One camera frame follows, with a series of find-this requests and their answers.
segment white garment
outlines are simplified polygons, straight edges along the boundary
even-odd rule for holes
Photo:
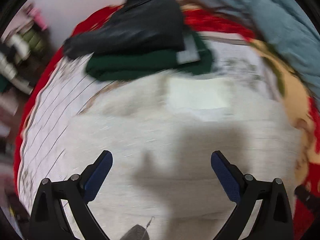
[[[150,239],[212,240],[234,207],[211,169],[215,150],[256,179],[282,178],[292,199],[299,131],[289,126],[281,105],[234,84],[232,115],[202,122],[192,112],[169,110],[171,75],[162,72],[100,94],[67,128],[66,175],[81,173],[103,150],[113,154],[113,167],[89,203],[111,239],[154,216]]]

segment silver bolt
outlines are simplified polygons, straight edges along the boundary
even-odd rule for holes
[[[71,177],[70,177],[70,179],[73,180],[73,181],[75,181],[75,180],[77,180],[77,179],[79,179],[79,178],[80,178],[80,175],[79,175],[79,174],[73,174],[73,175],[71,175]]]
[[[246,179],[246,180],[253,180],[253,176],[251,175],[251,174],[246,174],[245,176],[244,176],[244,178]]]
[[[48,182],[49,182],[49,179],[47,179],[47,178],[41,180],[41,183],[42,183],[43,185],[47,184]]]
[[[276,183],[277,184],[282,184],[282,180],[280,178],[276,178]]]

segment blue blanket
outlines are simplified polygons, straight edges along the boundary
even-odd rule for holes
[[[257,27],[314,95],[320,109],[320,35],[294,0],[198,0]]]

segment pink object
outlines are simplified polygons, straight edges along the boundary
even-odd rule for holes
[[[46,30],[48,26],[45,24],[44,19],[41,16],[40,9],[38,8],[32,8],[30,11],[28,11],[28,15],[33,18],[36,24],[39,25],[42,31]]]

